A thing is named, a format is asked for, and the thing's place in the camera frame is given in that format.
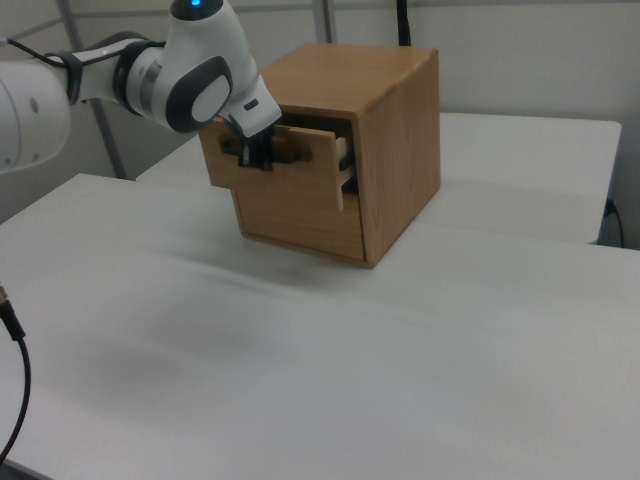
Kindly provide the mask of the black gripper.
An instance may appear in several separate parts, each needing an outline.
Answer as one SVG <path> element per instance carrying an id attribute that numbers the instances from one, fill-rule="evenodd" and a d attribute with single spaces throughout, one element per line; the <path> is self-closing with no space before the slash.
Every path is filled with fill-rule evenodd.
<path id="1" fill-rule="evenodd" d="M 256 163 L 262 171 L 272 171 L 272 146 L 269 139 L 275 132 L 275 122 L 271 122 L 267 127 L 258 133 L 246 135 L 239 123 L 230 116 L 226 120 L 228 129 L 241 141 L 242 147 L 238 157 L 238 166 L 241 168 L 254 168 L 251 151 L 256 150 Z"/>

